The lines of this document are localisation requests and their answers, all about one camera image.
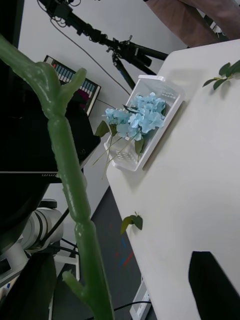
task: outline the blue hydrangea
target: blue hydrangea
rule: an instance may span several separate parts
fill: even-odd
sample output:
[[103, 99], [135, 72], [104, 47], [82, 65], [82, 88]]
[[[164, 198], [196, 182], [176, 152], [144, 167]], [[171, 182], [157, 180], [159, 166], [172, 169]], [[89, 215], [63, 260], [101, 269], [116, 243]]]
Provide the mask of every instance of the blue hydrangea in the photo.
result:
[[105, 114], [103, 116], [106, 117], [106, 121], [109, 125], [120, 125], [128, 123], [130, 114], [121, 109], [117, 110], [108, 108], [105, 110]]
[[137, 95], [131, 102], [130, 112], [108, 108], [104, 117], [109, 125], [116, 125], [119, 137], [129, 137], [139, 141], [149, 131], [164, 126], [165, 117], [162, 115], [164, 108], [166, 101], [157, 98], [152, 92], [148, 96]]

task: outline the white plastic tray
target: white plastic tray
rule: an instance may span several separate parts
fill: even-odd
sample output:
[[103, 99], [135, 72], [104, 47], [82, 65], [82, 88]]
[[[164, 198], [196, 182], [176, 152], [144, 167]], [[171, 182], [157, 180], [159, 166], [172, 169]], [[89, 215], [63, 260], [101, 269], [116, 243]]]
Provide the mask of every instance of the white plastic tray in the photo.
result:
[[[164, 126], [152, 131], [148, 135], [147, 145], [141, 157], [138, 157], [135, 152], [134, 141], [128, 143], [127, 139], [121, 139], [113, 144], [110, 148], [110, 152], [107, 152], [109, 152], [110, 160], [114, 158], [111, 161], [112, 165], [120, 170], [136, 172], [143, 168], [185, 97], [185, 93], [181, 87], [168, 81], [163, 76], [140, 75], [126, 105], [129, 107], [131, 105], [132, 99], [136, 95], [142, 95], [146, 97], [151, 92], [154, 92], [158, 98], [162, 98], [166, 101], [167, 113], [164, 119]], [[119, 137], [118, 135], [116, 135], [112, 139], [112, 143], [114, 143], [118, 139]], [[104, 144], [106, 150], [109, 148], [109, 143], [110, 137]]]

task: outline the white wall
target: white wall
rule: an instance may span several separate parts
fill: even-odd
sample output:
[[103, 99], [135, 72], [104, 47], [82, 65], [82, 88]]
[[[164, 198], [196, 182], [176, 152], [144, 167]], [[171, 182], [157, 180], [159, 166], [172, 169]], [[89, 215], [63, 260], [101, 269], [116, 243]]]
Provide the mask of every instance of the white wall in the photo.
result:
[[[133, 42], [165, 53], [185, 48], [152, 13], [142, 0], [82, 0], [81, 5], [74, 8], [74, 13], [96, 29], [108, 34], [112, 39], [126, 40], [133, 35]], [[106, 47], [93, 43], [87, 37], [79, 37], [73, 28], [61, 29], [73, 40], [87, 50], [106, 70], [114, 76], [128, 91], [130, 88], [112, 64], [111, 53]], [[128, 95], [117, 86], [82, 50], [60, 34], [50, 23], [48, 15], [43, 12], [37, 0], [25, 0], [23, 21], [20, 34], [19, 49], [33, 61], [43, 61], [46, 55], [54, 57], [70, 68], [87, 69], [87, 77], [102, 86], [99, 98], [117, 108], [127, 101]], [[134, 80], [141, 72], [124, 62]], [[154, 60], [152, 69], [157, 73], [162, 61]], [[90, 115], [93, 131], [101, 122], [106, 106], [98, 102]], [[104, 152], [101, 144], [88, 164], [84, 167], [87, 179], [87, 195], [92, 213], [97, 208], [108, 187], [106, 176], [102, 179], [106, 157], [95, 165], [92, 163]], [[67, 203], [61, 185], [51, 185], [45, 195], [58, 201], [58, 209], [65, 211]], [[64, 223], [64, 236], [74, 240], [73, 223], [68, 217]]]

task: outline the white machine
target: white machine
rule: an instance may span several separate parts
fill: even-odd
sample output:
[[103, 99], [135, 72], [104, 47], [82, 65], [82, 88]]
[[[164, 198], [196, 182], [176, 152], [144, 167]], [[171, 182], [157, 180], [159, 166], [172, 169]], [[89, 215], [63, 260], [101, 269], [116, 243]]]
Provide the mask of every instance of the white machine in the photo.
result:
[[64, 224], [46, 240], [43, 246], [39, 242], [53, 228], [62, 216], [57, 209], [57, 202], [44, 199], [30, 216], [18, 241], [0, 255], [0, 288], [17, 277], [28, 262], [26, 255], [44, 250], [48, 245], [60, 241], [64, 234]]

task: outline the color palette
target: color palette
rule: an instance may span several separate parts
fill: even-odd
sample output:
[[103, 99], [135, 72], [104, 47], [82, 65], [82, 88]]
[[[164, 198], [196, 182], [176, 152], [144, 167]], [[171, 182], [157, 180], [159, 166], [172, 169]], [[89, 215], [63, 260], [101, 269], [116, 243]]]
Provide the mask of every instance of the color palette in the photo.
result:
[[[58, 62], [57, 60], [53, 59], [49, 55], [46, 56], [44, 61], [54, 67], [54, 69], [56, 70], [57, 77], [62, 84], [69, 83], [72, 80], [74, 74], [76, 73], [75, 71], [66, 67], [64, 64]], [[92, 82], [87, 78], [85, 79], [83, 85], [81, 85], [81, 87], [79, 88], [80, 92], [78, 91], [78, 93], [81, 94], [81, 92], [83, 92], [88, 95], [87, 104], [84, 109], [88, 116], [92, 111], [92, 108], [99, 95], [100, 90], [101, 90], [100, 85]]]

